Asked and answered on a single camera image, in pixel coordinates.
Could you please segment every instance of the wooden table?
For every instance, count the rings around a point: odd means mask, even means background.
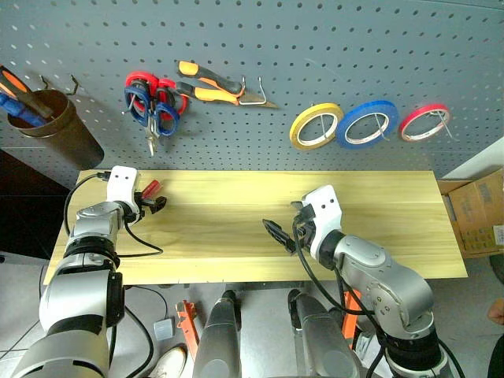
[[[92,172],[81,172],[80,179]],[[132,231],[165,253],[121,259],[125,284],[308,280],[298,258],[268,235],[261,220],[271,219],[290,230],[295,215],[290,202],[327,183],[335,188],[346,234],[385,246],[397,262],[424,278],[467,276],[432,172],[153,170],[141,175],[139,190],[156,179],[163,185],[159,195],[168,197],[168,204],[154,215],[147,211]],[[105,182],[85,183],[74,194],[69,219],[105,198]],[[46,283],[66,242],[62,228]],[[147,251],[124,230],[119,232],[118,253]],[[322,280],[334,278],[309,261]]]

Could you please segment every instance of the pliers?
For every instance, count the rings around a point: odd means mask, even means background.
[[[246,89],[245,77],[242,78],[241,83],[228,80],[201,65],[189,61],[178,61],[177,68],[180,76],[200,79],[202,82],[217,88],[193,87],[188,83],[179,81],[176,83],[176,91],[183,96],[196,98],[201,101],[224,101],[234,105],[278,108],[276,104],[266,100],[265,92],[262,89],[261,77],[258,79],[262,96],[259,96]]]

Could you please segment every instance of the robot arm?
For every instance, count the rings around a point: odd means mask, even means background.
[[[23,356],[13,378],[108,376],[106,329],[124,316],[117,232],[143,216],[138,180],[136,169],[114,167],[107,200],[77,213],[65,255],[40,301],[46,336]]]
[[[342,211],[331,185],[319,187],[294,205],[299,209],[295,223],[302,246],[325,268],[338,269],[345,282],[372,303],[392,371],[403,377],[452,376],[435,333],[432,291],[423,278],[395,262],[382,246],[341,232]],[[263,223],[295,252],[278,224]]]

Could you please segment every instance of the gray pegboard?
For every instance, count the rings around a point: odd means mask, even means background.
[[[442,176],[502,137],[501,2],[466,1],[8,1],[0,5],[0,54],[32,88],[43,74],[72,100],[106,152],[101,168],[433,169]],[[263,78],[280,109],[191,101],[180,130],[150,157],[143,128],[125,108],[133,70],[176,79],[174,60],[224,76]],[[420,143],[397,133],[364,150],[331,142],[296,150],[288,139],[311,103],[344,112],[387,99],[402,119],[446,103],[450,130]],[[0,147],[67,186],[76,172],[12,130],[0,116]]]

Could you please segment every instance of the person's hand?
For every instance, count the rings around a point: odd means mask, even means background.
[[[498,298],[488,310],[488,319],[494,323],[504,325],[504,298]]]

